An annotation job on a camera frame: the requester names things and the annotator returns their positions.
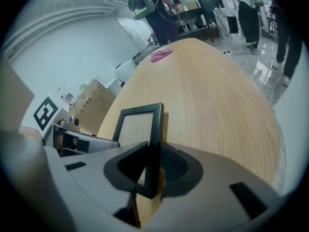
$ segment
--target shoe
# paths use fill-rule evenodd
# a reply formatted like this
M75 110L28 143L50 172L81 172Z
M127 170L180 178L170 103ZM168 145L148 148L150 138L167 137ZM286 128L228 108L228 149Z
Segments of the shoe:
M282 77L282 82L283 82L283 84L285 85L285 86L289 86L289 84L290 84L290 79L286 76L286 75L284 75L283 77Z
M282 63L278 63L277 61L274 62L274 63L271 65L271 67L274 68L274 69L276 69L276 70L280 69L281 66L282 66Z

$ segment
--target desk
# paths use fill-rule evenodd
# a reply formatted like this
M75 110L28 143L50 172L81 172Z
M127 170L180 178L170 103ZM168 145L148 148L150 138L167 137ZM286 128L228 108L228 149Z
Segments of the desk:
M272 184L280 134L258 87L234 62L202 41L184 39L163 48L169 46L173 52L165 58L151 63L147 56L139 64L109 109L98 137L112 138L122 109L162 102L163 141L229 157ZM137 205L143 225L160 199L137 196Z

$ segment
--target black pants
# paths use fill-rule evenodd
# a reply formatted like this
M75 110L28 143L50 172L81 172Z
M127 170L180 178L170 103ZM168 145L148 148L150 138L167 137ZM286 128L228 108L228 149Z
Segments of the black pants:
M276 11L278 29L278 51L277 62L282 63L285 56L285 49L288 37L290 37L289 51L284 65L283 75L291 78L296 65L299 62L302 40L296 30L290 26L284 12Z
M176 23L167 21L162 16L151 18L151 20L147 19L147 21L154 31L159 45L168 44L168 40L171 43L179 40L179 30Z
M256 42L253 47L257 48L260 37L260 22L257 9L250 7L245 2L239 2L239 23L246 38L246 43Z

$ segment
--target cardboard box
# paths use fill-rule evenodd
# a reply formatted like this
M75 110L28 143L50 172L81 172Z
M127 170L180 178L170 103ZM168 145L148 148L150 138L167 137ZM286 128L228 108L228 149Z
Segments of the cardboard box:
M186 2L186 3L181 3L177 5L177 8L179 10L180 13L184 12L184 6L186 6L188 8L188 10L194 10L194 9L198 9L198 5L196 1L191 1L191 2Z
M69 111L79 119L79 127L97 135L115 97L97 80L92 81L81 93Z

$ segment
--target black picture frame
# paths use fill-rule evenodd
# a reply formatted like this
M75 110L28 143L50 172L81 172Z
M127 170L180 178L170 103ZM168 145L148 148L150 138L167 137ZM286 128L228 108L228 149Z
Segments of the black picture frame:
M162 142L163 116L164 116L163 103L156 103L121 110L112 139L114 141L119 140L120 131L125 116L145 114L145 113L153 113L150 140L147 149L149 160L146 165L144 185L142 186L139 183L137 183L136 192L142 196L152 199L156 196L159 181L160 155L161 155L160 144Z

